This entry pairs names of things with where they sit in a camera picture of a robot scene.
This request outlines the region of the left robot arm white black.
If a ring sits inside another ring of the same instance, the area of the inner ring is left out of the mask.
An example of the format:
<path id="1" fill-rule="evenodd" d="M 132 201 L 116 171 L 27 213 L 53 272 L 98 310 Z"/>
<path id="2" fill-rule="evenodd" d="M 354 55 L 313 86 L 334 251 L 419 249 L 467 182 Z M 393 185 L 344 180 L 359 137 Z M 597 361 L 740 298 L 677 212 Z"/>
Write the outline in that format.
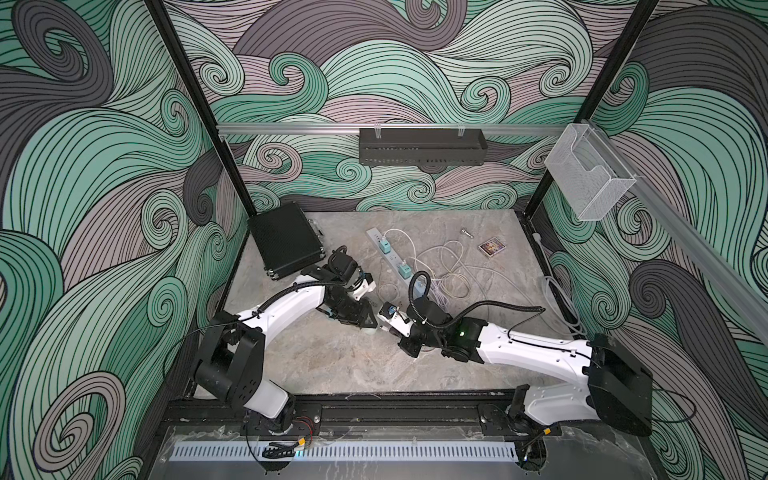
<path id="1" fill-rule="evenodd" d="M 291 394 L 264 377 L 267 346 L 312 311 L 344 325 L 375 329 L 367 298 L 375 289 L 373 276 L 341 246 L 326 264 L 304 268 L 261 304 L 237 314 L 217 313 L 202 335 L 191 379 L 232 409 L 288 422 Z"/>

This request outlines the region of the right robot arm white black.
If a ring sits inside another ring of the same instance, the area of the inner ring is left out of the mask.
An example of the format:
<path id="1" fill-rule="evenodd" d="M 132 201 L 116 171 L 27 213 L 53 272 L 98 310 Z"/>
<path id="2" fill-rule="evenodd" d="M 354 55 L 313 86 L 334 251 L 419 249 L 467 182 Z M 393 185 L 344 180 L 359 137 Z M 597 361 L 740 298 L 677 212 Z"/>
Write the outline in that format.
<path id="1" fill-rule="evenodd" d="M 566 340 L 526 334 L 473 317 L 474 303 L 449 315 L 429 299 L 431 278 L 406 308 L 390 303 L 378 312 L 399 347 L 416 358 L 423 348 L 462 363 L 504 365 L 557 379 L 550 387 L 526 387 L 514 415 L 539 427 L 577 421 L 601 421 L 637 437 L 652 432 L 653 375 L 617 339 L 597 334 L 590 340 Z"/>

